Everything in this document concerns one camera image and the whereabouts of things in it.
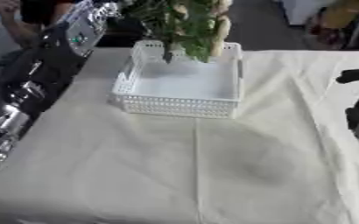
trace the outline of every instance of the table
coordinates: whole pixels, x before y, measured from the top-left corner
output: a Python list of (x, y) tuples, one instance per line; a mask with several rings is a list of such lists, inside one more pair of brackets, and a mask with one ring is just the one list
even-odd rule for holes
[(97, 49), (0, 169), (0, 223), (359, 224), (344, 109), (359, 52), (244, 52), (236, 120), (107, 103), (128, 49)]

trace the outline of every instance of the flower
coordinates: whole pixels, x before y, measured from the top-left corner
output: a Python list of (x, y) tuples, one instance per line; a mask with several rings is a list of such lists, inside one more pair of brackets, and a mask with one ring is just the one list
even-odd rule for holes
[(223, 53), (224, 41), (217, 40), (212, 44), (211, 56), (218, 57), (221, 56)]
[(214, 0), (215, 7), (212, 9), (212, 15), (221, 15), (229, 10), (229, 7), (233, 4), (233, 0)]
[(181, 3), (175, 4), (173, 8), (175, 11), (184, 14), (184, 19), (187, 19), (189, 17), (189, 14), (187, 12), (187, 7), (184, 4)]
[(231, 21), (227, 16), (221, 16), (218, 18), (220, 25), (218, 32), (216, 33), (217, 40), (224, 40), (230, 33)]

